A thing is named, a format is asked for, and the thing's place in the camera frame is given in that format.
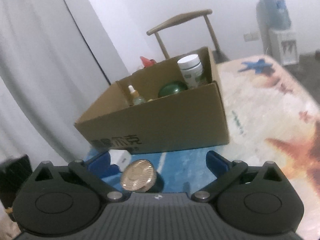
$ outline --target white plastic jar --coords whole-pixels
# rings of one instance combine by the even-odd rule
[[[198,54],[191,54],[179,59],[178,65],[189,89],[207,84]]]

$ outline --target cardboard box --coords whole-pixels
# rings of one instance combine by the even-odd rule
[[[208,85],[158,98],[168,82],[183,81],[177,61],[197,53]],[[132,154],[187,150],[227,144],[229,133],[220,80],[208,47],[138,70],[112,84],[76,121],[75,127],[98,151]],[[146,100],[132,106],[128,85]]]

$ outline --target white curtain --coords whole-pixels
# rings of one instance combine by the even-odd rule
[[[0,0],[0,77],[0,161],[86,155],[73,123],[108,83],[63,0]]]

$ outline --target white stripe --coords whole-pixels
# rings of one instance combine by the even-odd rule
[[[163,165],[164,165],[164,161],[165,161],[165,156],[166,156],[167,153],[162,153],[161,154],[161,157],[160,157],[160,160],[159,160],[159,166],[158,166],[158,169],[157,169],[157,172],[159,174],[161,174],[161,171],[162,171],[162,168],[163,168]]]

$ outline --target blue water jug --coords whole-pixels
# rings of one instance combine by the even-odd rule
[[[291,27],[291,20],[285,0],[261,0],[266,13],[269,28],[287,30]]]

